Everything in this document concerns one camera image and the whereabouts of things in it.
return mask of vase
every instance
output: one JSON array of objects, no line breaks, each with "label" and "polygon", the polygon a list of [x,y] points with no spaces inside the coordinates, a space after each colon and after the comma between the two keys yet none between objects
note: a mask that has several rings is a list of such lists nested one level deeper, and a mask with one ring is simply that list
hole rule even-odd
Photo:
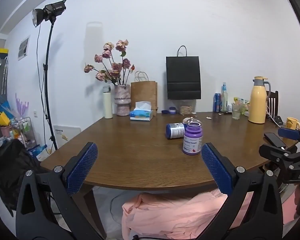
[{"label": "vase", "polygon": [[117,115],[126,116],[130,114],[130,85],[114,86],[114,103],[117,105]]}]

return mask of yellow box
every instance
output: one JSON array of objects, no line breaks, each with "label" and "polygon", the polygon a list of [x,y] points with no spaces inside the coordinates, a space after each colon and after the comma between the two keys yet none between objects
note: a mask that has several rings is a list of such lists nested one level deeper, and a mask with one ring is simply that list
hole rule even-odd
[{"label": "yellow box", "polygon": [[6,54],[8,54],[8,52],[9,52],[8,49],[0,48],[0,53],[6,53]]}]

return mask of white tissue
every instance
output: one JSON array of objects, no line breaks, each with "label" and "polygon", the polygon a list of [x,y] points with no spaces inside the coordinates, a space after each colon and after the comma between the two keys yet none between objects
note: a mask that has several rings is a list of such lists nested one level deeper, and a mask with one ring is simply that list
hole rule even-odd
[{"label": "white tissue", "polygon": [[136,102],[136,107],[134,110],[144,110],[144,111],[151,111],[151,102],[148,101],[140,101]]}]

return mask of studio light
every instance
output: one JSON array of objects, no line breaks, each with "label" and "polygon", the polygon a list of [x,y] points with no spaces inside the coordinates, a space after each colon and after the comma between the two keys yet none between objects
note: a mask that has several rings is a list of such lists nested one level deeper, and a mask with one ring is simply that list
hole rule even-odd
[{"label": "studio light", "polygon": [[51,3],[46,5],[43,9],[34,9],[32,11],[32,22],[35,27],[39,26],[43,20],[45,21],[49,20],[51,22],[51,28],[50,28],[49,38],[48,38],[47,54],[46,54],[46,63],[43,64],[43,72],[44,72],[44,96],[45,96],[45,105],[46,105],[45,118],[48,121],[50,132],[51,132],[50,140],[53,142],[54,148],[56,150],[58,149],[58,147],[56,143],[56,138],[53,133],[51,116],[50,116],[50,108],[49,108],[49,99],[48,99],[48,57],[49,57],[49,48],[50,48],[52,29],[57,16],[61,15],[66,9],[65,2],[66,0],[56,2],[56,3]]},{"label": "studio light", "polygon": [[56,17],[65,11],[65,2],[66,0],[63,0],[60,2],[47,4],[43,9],[32,10],[32,22],[34,26],[39,26],[43,20],[49,20],[51,23],[54,22]]}]

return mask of blue gripper pad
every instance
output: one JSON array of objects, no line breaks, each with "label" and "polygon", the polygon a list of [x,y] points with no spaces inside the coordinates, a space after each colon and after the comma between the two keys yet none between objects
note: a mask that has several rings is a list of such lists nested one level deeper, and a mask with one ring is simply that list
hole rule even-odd
[{"label": "blue gripper pad", "polygon": [[288,128],[279,128],[278,135],[280,137],[288,138],[295,141],[300,139],[300,133],[298,130],[292,130]]},{"label": "blue gripper pad", "polygon": [[66,190],[67,193],[79,192],[89,171],[98,157],[98,148],[95,143],[87,143],[80,153],[72,157],[65,165]]},{"label": "blue gripper pad", "polygon": [[219,190],[223,194],[230,195],[237,180],[233,164],[228,158],[223,157],[212,143],[203,145],[201,156]]}]

